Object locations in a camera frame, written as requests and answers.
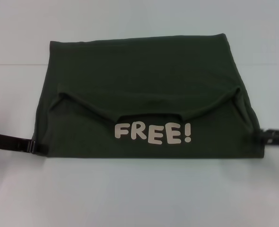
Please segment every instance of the white background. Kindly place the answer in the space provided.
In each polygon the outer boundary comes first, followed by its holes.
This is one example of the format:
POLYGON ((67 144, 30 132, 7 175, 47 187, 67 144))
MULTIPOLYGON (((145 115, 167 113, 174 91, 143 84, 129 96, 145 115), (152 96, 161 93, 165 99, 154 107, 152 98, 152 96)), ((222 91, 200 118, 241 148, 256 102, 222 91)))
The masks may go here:
MULTIPOLYGON (((0 0, 0 133, 31 138, 49 42, 225 33, 279 128, 279 0, 0 0)), ((46 159, 0 150, 0 227, 279 227, 279 148, 257 160, 46 159)))

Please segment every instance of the green fabric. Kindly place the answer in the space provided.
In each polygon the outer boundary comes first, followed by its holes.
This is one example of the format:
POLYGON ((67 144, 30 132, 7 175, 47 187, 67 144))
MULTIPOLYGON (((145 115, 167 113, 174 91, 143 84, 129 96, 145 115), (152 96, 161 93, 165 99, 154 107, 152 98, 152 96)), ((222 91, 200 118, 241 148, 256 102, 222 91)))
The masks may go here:
POLYGON ((263 157, 224 34, 51 42, 34 139, 48 157, 263 157))

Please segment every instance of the exclamation mark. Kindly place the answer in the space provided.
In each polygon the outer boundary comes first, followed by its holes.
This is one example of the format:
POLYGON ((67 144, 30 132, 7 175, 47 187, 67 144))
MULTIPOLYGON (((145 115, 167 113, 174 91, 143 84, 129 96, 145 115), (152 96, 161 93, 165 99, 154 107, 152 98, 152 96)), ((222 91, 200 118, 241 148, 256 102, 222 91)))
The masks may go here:
POLYGON ((185 138, 186 143, 190 143, 191 142, 191 138, 189 137, 189 136, 191 136, 191 124, 190 123, 185 124, 185 136, 187 136, 185 138))

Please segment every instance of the white lettering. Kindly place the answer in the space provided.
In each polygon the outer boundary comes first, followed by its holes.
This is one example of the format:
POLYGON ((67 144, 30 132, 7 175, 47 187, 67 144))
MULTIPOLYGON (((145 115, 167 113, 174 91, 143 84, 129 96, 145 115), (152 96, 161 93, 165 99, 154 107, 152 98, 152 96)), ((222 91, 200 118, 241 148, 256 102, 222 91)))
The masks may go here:
POLYGON ((180 124, 170 122, 170 123, 167 123, 165 125, 165 127, 166 127, 166 134, 167 134, 167 142, 168 142, 168 144, 182 143, 181 139, 173 138, 173 136, 180 136, 181 132, 180 131, 176 131, 176 130, 172 130, 172 128, 178 128, 179 129, 181 127, 180 124))
POLYGON ((129 131, 127 129, 122 129, 122 128, 129 128, 130 124, 128 123, 123 123, 123 124, 116 124, 114 128, 114 134, 116 138, 120 138, 121 135, 127 135, 129 131))
POLYGON ((131 126, 131 139, 136 139, 136 134, 139 135, 143 140, 147 139, 147 136, 143 133, 146 126, 144 122, 133 122, 131 126))
POLYGON ((155 138, 162 138, 164 135, 162 133, 158 133, 155 131, 162 131, 164 130, 164 126, 158 125, 150 125, 149 126, 149 133, 148 133, 148 143, 152 144, 162 144, 163 142, 160 140, 156 140, 155 138))

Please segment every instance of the white surface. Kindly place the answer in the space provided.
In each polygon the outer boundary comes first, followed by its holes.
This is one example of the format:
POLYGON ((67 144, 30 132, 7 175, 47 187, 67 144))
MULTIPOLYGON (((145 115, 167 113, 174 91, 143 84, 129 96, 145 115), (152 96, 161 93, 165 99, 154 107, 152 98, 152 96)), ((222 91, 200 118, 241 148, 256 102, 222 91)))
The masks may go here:
MULTIPOLYGON (((218 33, 228 36, 261 126, 279 128, 279 0, 0 1, 0 133, 32 136, 47 66, 25 64, 47 64, 50 40, 218 33)), ((0 150, 0 227, 8 226, 279 227, 279 148, 261 160, 0 150)))

